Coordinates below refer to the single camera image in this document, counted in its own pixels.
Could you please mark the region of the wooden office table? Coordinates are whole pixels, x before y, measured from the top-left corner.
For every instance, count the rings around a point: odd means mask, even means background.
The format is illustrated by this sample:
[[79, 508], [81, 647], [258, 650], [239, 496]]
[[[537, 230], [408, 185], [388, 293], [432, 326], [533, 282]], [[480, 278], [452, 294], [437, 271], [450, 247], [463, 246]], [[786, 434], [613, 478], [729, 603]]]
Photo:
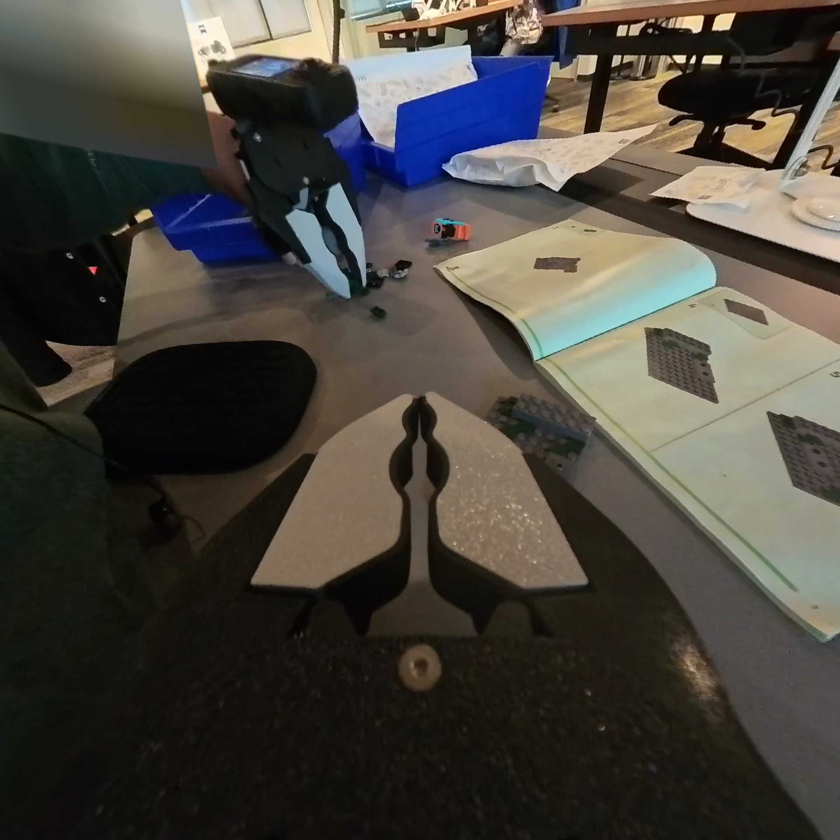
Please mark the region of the wooden office table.
[[503, 18], [512, 9], [519, 8], [523, 1], [479, 2], [472, 7], [438, 14], [434, 17], [405, 20], [404, 18], [383, 24], [369, 24], [365, 32], [377, 37], [381, 49], [405, 49], [408, 52], [439, 47], [445, 43], [450, 29], [466, 32], [473, 38], [481, 26], [496, 18]]

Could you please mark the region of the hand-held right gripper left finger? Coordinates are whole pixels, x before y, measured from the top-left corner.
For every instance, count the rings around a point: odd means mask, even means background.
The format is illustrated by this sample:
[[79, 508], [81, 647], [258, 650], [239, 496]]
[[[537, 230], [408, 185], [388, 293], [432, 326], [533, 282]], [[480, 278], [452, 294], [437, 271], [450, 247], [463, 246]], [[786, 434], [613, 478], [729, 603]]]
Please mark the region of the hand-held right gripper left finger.
[[410, 536], [406, 486], [415, 397], [399, 395], [333, 435], [315, 455], [251, 585], [321, 594]]

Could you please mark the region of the open instruction booklet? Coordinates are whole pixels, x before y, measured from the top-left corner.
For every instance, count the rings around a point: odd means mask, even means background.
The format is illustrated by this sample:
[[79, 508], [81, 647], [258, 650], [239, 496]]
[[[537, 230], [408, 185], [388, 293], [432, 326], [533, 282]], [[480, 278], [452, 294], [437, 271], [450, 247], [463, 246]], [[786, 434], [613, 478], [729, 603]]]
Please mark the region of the open instruction booklet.
[[566, 220], [435, 271], [784, 613], [838, 637], [838, 344], [675, 238]]

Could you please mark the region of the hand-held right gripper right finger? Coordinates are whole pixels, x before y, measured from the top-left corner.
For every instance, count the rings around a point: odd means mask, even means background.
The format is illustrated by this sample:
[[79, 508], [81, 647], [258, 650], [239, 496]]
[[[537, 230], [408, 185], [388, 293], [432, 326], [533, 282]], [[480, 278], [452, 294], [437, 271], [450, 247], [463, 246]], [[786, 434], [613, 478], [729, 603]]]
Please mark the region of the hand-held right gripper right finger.
[[515, 597], [585, 588], [587, 575], [520, 449], [440, 394], [426, 394], [422, 409], [436, 592]]

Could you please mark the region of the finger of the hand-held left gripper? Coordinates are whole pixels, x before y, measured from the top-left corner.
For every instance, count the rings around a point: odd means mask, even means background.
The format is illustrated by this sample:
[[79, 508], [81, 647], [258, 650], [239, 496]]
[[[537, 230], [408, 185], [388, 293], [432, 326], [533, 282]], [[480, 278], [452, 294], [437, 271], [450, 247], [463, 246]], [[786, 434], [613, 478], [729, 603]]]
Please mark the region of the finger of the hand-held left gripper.
[[307, 211], [293, 210], [287, 216], [291, 231], [297, 237], [308, 260], [298, 259], [305, 269], [336, 298], [351, 298], [347, 260], [333, 233], [324, 230], [319, 220]]
[[332, 185], [320, 203], [320, 226], [327, 249], [326, 277], [343, 299], [358, 297], [366, 288], [366, 254], [359, 218], [343, 185]]

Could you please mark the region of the large blue plastic bin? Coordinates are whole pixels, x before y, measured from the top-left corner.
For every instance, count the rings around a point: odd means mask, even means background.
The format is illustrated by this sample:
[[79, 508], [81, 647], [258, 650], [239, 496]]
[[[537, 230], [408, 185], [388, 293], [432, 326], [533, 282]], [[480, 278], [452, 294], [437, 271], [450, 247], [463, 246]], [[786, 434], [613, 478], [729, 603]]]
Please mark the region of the large blue plastic bin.
[[546, 56], [477, 57], [477, 78], [399, 103], [392, 145], [375, 141], [354, 114], [327, 133], [350, 168], [411, 188], [444, 173], [456, 154], [537, 137], [552, 60]]

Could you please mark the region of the person's left hand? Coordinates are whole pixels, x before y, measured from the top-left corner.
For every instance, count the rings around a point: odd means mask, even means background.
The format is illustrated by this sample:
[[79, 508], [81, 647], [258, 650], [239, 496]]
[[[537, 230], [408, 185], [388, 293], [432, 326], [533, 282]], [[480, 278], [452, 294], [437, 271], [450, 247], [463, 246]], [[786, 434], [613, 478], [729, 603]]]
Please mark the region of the person's left hand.
[[212, 192], [225, 194], [244, 207], [253, 206], [253, 197], [241, 171], [237, 174], [236, 171], [206, 167], [200, 168], [199, 171]]

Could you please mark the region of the white lamp base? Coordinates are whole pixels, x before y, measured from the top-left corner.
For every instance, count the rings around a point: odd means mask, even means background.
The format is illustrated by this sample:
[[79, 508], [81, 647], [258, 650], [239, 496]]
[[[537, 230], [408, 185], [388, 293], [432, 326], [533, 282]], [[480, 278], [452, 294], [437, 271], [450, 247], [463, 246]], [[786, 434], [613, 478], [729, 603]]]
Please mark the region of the white lamp base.
[[804, 254], [839, 261], [838, 143], [817, 135], [838, 96], [838, 35], [829, 44], [830, 75], [821, 83], [784, 168], [741, 184], [732, 202], [687, 202], [693, 218]]

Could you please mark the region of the white printed paper sheet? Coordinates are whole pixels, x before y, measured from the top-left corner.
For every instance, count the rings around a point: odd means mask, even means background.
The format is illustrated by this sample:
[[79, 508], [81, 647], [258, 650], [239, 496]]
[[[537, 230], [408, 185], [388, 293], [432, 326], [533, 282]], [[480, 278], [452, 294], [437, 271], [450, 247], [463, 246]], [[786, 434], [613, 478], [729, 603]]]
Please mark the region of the white printed paper sheet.
[[651, 197], [743, 212], [762, 170], [740, 166], [701, 165], [651, 192]]

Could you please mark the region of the person's dark green sweatshirt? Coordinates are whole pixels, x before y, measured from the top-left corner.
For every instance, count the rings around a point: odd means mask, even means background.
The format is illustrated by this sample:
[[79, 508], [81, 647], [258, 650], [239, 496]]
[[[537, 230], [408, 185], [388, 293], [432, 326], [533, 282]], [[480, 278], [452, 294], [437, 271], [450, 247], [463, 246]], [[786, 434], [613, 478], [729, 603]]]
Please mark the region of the person's dark green sweatshirt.
[[196, 534], [152, 520], [152, 487], [114, 486], [88, 418], [47, 407], [4, 346], [1, 432], [2, 838], [62, 837]]

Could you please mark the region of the white wall notice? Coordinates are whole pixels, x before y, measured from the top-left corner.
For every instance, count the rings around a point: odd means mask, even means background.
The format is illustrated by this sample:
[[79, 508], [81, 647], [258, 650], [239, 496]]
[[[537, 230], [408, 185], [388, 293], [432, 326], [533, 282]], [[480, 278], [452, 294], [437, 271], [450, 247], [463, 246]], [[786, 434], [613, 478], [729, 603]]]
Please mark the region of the white wall notice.
[[230, 61], [235, 58], [235, 48], [221, 17], [187, 22], [186, 29], [199, 77], [205, 77], [212, 62]]

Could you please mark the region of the black office chair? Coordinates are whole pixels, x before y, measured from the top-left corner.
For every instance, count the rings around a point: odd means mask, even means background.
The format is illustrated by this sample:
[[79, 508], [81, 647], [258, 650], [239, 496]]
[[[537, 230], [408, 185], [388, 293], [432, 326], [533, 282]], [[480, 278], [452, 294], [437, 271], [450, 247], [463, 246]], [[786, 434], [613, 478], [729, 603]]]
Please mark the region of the black office chair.
[[792, 47], [805, 24], [804, 9], [736, 14], [728, 31], [732, 53], [718, 67], [691, 70], [660, 88], [658, 102], [679, 112], [671, 126], [701, 123], [691, 147], [682, 154], [706, 161], [768, 169], [757, 156], [725, 143], [726, 130], [742, 125], [753, 131], [765, 122], [753, 114], [770, 110], [776, 117], [795, 112], [812, 87], [815, 71], [803, 62], [766, 59]]

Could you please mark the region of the grey desk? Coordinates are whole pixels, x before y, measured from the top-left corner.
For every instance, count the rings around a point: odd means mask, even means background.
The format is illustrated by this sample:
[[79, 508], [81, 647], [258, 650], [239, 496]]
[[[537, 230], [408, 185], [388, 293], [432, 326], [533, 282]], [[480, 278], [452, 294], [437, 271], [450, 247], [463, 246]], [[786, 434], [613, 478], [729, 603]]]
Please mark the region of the grey desk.
[[[316, 361], [318, 387], [296, 436], [277, 456], [243, 472], [170, 478], [176, 502], [208, 535], [266, 487], [300, 452], [403, 393], [437, 392], [483, 415], [501, 394], [556, 399], [512, 327], [460, 296], [434, 272], [421, 245], [436, 212], [476, 222], [476, 245], [572, 217], [645, 232], [642, 212], [605, 212], [534, 187], [509, 194], [439, 180], [412, 191], [370, 176], [360, 198], [369, 259], [407, 258], [405, 282], [364, 301], [327, 301], [320, 286], [281, 264], [209, 269], [176, 251], [156, 228], [133, 240], [115, 371], [171, 345], [280, 340]], [[750, 737], [823, 838], [838, 838], [838, 639], [821, 644], [771, 603], [676, 504], [602, 435], [574, 486], [644, 553], [686, 609]]]

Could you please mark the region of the small orange toy piece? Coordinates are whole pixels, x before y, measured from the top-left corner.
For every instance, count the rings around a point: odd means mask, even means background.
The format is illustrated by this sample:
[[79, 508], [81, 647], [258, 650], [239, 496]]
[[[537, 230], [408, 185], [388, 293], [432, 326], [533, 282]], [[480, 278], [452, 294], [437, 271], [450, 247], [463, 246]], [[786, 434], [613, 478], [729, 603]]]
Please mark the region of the small orange toy piece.
[[432, 222], [426, 245], [429, 248], [443, 248], [465, 245], [471, 239], [468, 224], [450, 218], [438, 217]]

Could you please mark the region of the black dimpled tray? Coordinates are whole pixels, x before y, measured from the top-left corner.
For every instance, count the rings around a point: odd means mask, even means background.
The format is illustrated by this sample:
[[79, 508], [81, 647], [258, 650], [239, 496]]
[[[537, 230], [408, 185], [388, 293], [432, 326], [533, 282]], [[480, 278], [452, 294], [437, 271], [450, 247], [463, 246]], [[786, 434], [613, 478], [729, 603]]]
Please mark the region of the black dimpled tray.
[[123, 368], [84, 415], [103, 454], [136, 473], [223, 474], [285, 447], [317, 375], [311, 356], [292, 343], [171, 346]]

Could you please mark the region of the white plastic bag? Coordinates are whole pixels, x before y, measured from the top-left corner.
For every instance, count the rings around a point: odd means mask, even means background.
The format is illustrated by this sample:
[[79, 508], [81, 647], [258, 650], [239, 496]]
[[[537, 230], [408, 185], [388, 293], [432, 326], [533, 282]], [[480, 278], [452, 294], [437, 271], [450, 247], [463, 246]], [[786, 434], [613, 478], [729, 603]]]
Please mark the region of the white plastic bag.
[[352, 59], [345, 66], [355, 84], [360, 120], [372, 140], [388, 148], [395, 142], [400, 105], [478, 79], [467, 45]]
[[518, 140], [455, 154], [443, 172], [464, 181], [489, 186], [544, 186], [553, 192], [572, 177], [611, 159], [618, 151], [657, 128], [586, 133], [568, 138]]

